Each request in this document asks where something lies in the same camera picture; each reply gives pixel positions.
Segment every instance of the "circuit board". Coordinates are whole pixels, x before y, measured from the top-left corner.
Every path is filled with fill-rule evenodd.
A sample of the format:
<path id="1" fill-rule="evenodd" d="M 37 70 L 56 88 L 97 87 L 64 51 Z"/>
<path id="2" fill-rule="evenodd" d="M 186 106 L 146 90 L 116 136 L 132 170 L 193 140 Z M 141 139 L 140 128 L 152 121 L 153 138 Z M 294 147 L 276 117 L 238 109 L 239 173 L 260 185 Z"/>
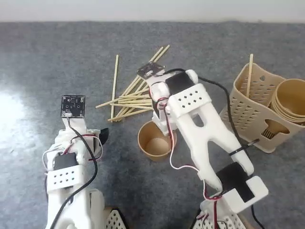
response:
<path id="1" fill-rule="evenodd" d="M 84 118 L 85 117 L 85 96 L 84 95 L 63 95 L 61 98 L 62 118 Z"/>

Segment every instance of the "white wire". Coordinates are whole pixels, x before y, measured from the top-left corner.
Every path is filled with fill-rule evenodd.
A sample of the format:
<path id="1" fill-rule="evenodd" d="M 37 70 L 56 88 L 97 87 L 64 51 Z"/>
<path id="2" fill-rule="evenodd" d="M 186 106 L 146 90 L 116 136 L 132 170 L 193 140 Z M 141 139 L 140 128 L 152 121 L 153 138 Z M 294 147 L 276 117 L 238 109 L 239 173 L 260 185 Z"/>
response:
<path id="1" fill-rule="evenodd" d="M 41 157 L 43 167 L 44 167 L 46 170 L 48 170 L 48 167 L 47 167 L 47 163 L 46 163 L 45 160 L 44 160 L 44 155 L 45 155 L 47 152 L 48 152 L 48 151 L 45 151 L 45 152 L 42 154 L 42 157 Z"/>
<path id="2" fill-rule="evenodd" d="M 41 157 L 41 159 L 42 159 L 42 164 L 43 164 L 43 167 L 44 167 L 46 170 L 48 170 L 48 166 L 47 166 L 46 161 L 44 160 L 45 154 L 48 153 L 48 152 L 52 152 L 52 151 L 55 151 L 55 150 L 62 149 L 62 147 L 60 147 L 60 146 L 61 146 L 61 144 L 57 144 L 54 148 L 48 149 L 47 151 L 45 151 L 45 152 L 42 154 L 42 157 Z"/>
<path id="3" fill-rule="evenodd" d="M 168 124 L 168 127 L 169 127 L 169 134 L 171 136 L 171 139 L 172 139 L 172 150 L 171 150 L 171 155 L 170 155 L 170 164 L 171 164 L 171 167 L 176 169 L 176 170 L 179 170 L 179 169 L 182 169 L 182 168 L 192 168 L 194 170 L 196 170 L 197 172 L 199 172 L 199 169 L 197 169 L 196 167 L 194 166 L 190 166 L 190 165 L 184 165 L 184 166 L 180 166 L 180 167 L 175 167 L 172 163 L 172 156 L 173 156 L 173 149 L 174 149 L 174 138 L 173 138 L 173 131 L 172 131 L 172 128 L 171 128 L 171 125 L 169 123 L 169 120 L 168 120 L 168 116 L 167 116 L 167 113 L 164 111 L 165 113 L 165 116 L 166 116 L 166 123 Z M 211 200 L 211 199 L 208 199 L 206 196 L 205 196 L 205 189 L 206 189 L 206 185 L 205 185 L 205 180 L 203 179 L 203 197 L 207 200 L 207 201 L 210 201 L 210 202 L 215 202 L 216 200 Z"/>
<path id="4" fill-rule="evenodd" d="M 167 113 L 165 112 L 165 109 L 164 109 L 164 113 L 165 113 L 165 116 L 166 116 L 166 123 L 168 125 L 168 131 L 169 131 L 169 134 L 171 136 L 171 139 L 172 139 L 172 150 L 171 150 L 171 155 L 170 155 L 170 164 L 171 164 L 171 167 L 176 169 L 176 170 L 179 170 L 179 169 L 182 169 L 182 168 L 192 168 L 194 170 L 196 170 L 197 172 L 199 172 L 199 169 L 197 169 L 196 167 L 194 166 L 190 166 L 190 165 L 184 165 L 184 166 L 180 166 L 180 167 L 175 167 L 172 163 L 172 156 L 173 156 L 173 149 L 174 149 L 174 144 L 175 144 L 175 140 L 174 140 L 174 137 L 173 137 L 173 131 L 172 131 L 172 128 L 171 128 L 171 125 L 169 123 L 169 120 L 168 120 L 168 116 L 167 116 Z"/>

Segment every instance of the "utensil holder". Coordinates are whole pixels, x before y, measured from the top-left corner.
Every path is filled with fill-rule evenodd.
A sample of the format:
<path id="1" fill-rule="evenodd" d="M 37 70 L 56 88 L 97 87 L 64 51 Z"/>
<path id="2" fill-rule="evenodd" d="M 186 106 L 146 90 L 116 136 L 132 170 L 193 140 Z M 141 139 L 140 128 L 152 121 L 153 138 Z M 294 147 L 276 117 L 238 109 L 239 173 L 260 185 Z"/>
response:
<path id="1" fill-rule="evenodd" d="M 305 126 L 289 122 L 268 108 L 272 95 L 280 82 L 285 78 L 267 72 L 253 63 L 250 93 L 247 98 L 249 64 L 246 64 L 234 81 L 230 95 L 232 119 L 240 137 L 247 142 L 255 139 L 260 141 L 255 146 L 265 153 L 271 153 L 287 139 L 291 138 Z M 227 106 L 221 111 L 220 117 L 231 129 Z M 289 133 L 273 134 L 268 130 L 266 120 L 276 121 L 285 126 Z"/>

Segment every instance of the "black wire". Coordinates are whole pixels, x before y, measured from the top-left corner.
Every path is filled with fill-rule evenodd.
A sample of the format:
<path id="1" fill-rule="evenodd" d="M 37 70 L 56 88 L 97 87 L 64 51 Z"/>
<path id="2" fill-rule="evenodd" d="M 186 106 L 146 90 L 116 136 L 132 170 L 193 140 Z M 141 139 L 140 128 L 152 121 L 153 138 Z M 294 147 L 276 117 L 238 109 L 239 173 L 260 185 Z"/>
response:
<path id="1" fill-rule="evenodd" d="M 242 139 L 241 139 L 241 137 L 239 136 L 239 134 L 238 134 L 238 132 L 237 132 L 237 130 L 236 130 L 236 128 L 235 128 L 233 119 L 232 119 L 231 107 L 230 107 L 230 94 L 229 94 L 228 90 L 227 90 L 223 85 L 221 85 L 220 83 L 217 83 L 217 82 L 215 82 L 215 81 L 208 80 L 208 79 L 205 79 L 205 78 L 199 77 L 199 76 L 198 76 L 198 79 L 200 79 L 200 80 L 202 80 L 202 81 L 205 81 L 205 82 L 207 82 L 207 83 L 214 84 L 214 85 L 216 85 L 216 86 L 218 86 L 218 87 L 220 87 L 221 89 L 224 90 L 225 95 L 226 95 L 226 99 L 227 99 L 228 117 L 229 117 L 229 121 L 230 121 L 232 130 L 233 130 L 233 132 L 234 132 L 234 134 L 235 134 L 237 140 L 239 141 L 240 145 L 243 145 L 243 144 L 242 144 Z M 251 212 L 252 212 L 252 216 L 253 216 L 254 220 L 257 222 L 257 224 L 258 224 L 262 229 L 265 229 L 265 227 L 262 225 L 262 223 L 256 218 L 253 205 L 251 205 Z"/>
<path id="2" fill-rule="evenodd" d="M 89 154 L 90 154 L 90 156 L 91 156 L 91 158 L 92 158 L 92 161 L 93 161 L 93 163 L 94 163 L 94 174 L 93 174 L 93 176 L 91 177 L 90 180 L 88 180 L 88 181 L 87 181 L 85 184 L 83 184 L 79 189 L 77 189 L 76 191 L 74 191 L 68 198 L 66 198 L 66 200 L 65 200 L 65 201 L 63 202 L 63 204 L 61 205 L 61 208 L 58 210 L 58 212 L 57 212 L 57 214 L 56 214 L 56 216 L 55 216 L 55 218 L 54 218 L 54 221 L 52 222 L 52 224 L 51 224 L 51 226 L 50 226 L 50 229 L 54 229 L 54 228 L 55 228 L 55 225 L 56 225 L 56 223 L 57 223 L 57 221 L 58 221 L 58 219 L 59 219 L 59 217 L 60 217 L 60 215 L 61 215 L 61 213 L 62 213 L 64 207 L 66 206 L 66 204 L 67 204 L 70 200 L 72 200 L 72 198 L 73 198 L 77 193 L 79 193 L 79 192 L 82 191 L 84 188 L 86 188 L 86 187 L 95 179 L 95 177 L 96 177 L 96 175 L 97 175 L 97 163 L 96 163 L 96 160 L 95 160 L 95 157 L 94 157 L 93 152 L 91 151 L 91 149 L 90 149 L 88 143 L 87 143 L 86 140 L 82 137 L 82 135 L 81 135 L 77 130 L 75 130 L 75 129 L 71 126 L 71 124 L 70 124 L 70 119 L 69 119 L 69 118 L 67 118 L 67 119 L 68 119 L 68 124 L 69 124 L 69 127 L 71 128 L 71 130 L 73 130 L 73 131 L 75 132 L 75 134 L 82 140 L 82 142 L 85 144 L 87 150 L 89 151 Z"/>
<path id="3" fill-rule="evenodd" d="M 164 72 L 163 75 L 166 75 L 168 73 L 173 73 L 173 72 L 185 72 L 185 70 L 182 68 L 174 68 L 174 69 L 167 70 L 166 72 Z"/>
<path id="4" fill-rule="evenodd" d="M 217 222 L 224 223 L 224 225 L 225 225 L 225 229 L 228 229 L 228 225 L 227 225 L 227 223 L 226 223 L 225 221 L 223 221 L 223 220 L 218 220 Z"/>
<path id="5" fill-rule="evenodd" d="M 256 223 L 262 228 L 265 229 L 265 227 L 263 226 L 263 224 L 256 218 L 255 212 L 254 212 L 254 205 L 251 205 L 251 213 L 252 213 L 252 217 L 254 218 L 254 220 L 256 221 Z"/>

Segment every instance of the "kraft paper cup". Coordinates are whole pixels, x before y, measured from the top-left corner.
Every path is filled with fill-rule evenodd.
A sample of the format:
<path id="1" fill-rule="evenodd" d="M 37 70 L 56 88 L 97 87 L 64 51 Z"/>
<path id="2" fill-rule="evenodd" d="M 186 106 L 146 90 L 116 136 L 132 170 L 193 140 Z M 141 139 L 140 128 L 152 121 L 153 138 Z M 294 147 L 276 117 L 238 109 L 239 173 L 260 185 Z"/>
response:
<path id="1" fill-rule="evenodd" d="M 278 115 L 280 115 L 282 118 L 288 120 L 289 122 L 302 123 L 305 121 L 305 119 L 293 117 L 293 116 L 289 115 L 288 113 L 286 113 L 285 110 L 281 109 L 280 106 L 278 105 L 278 103 L 276 102 L 275 96 L 272 97 L 270 108 L 273 111 L 275 111 Z"/>
<path id="2" fill-rule="evenodd" d="M 177 134 L 173 131 L 174 147 L 177 143 Z M 171 140 L 164 136 L 153 121 L 145 123 L 138 133 L 140 149 L 152 160 L 161 161 L 171 152 Z"/>
<path id="3" fill-rule="evenodd" d="M 278 106 L 288 115 L 305 119 L 305 81 L 288 79 L 282 81 L 275 90 Z"/>

